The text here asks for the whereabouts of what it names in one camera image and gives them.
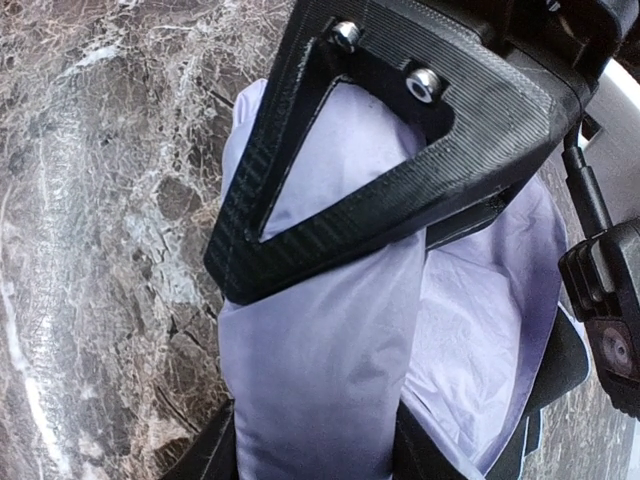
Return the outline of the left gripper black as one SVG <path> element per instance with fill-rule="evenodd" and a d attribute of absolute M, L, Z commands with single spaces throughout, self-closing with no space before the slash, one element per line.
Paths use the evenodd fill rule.
<path fill-rule="evenodd" d="M 627 1 L 417 1 L 417 100 L 590 100 Z"/>

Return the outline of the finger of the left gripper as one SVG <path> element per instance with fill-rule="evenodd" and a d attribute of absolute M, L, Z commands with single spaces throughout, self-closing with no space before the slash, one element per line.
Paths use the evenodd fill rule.
<path fill-rule="evenodd" d="M 417 232 L 492 223 L 585 100 L 417 100 L 417 1 L 299 1 L 204 263 L 248 305 Z"/>

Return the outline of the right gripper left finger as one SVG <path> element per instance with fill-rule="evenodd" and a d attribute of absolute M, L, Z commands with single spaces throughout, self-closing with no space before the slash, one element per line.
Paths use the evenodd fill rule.
<path fill-rule="evenodd" d="M 225 401 L 162 480 L 235 478 L 234 401 Z"/>

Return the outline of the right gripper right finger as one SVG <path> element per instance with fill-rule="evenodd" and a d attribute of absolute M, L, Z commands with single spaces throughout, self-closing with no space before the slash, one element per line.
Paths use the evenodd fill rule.
<path fill-rule="evenodd" d="M 399 480 L 476 479 L 475 471 L 452 463 L 400 401 L 394 438 L 394 478 Z"/>

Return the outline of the lavender folding umbrella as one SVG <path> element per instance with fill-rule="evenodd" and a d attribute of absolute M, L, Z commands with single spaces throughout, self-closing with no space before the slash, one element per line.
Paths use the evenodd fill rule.
<path fill-rule="evenodd" d="M 218 320 L 244 479 L 388 479 L 406 406 L 482 479 L 514 433 L 555 320 L 564 221 L 531 179 L 482 231 L 408 238 Z"/>

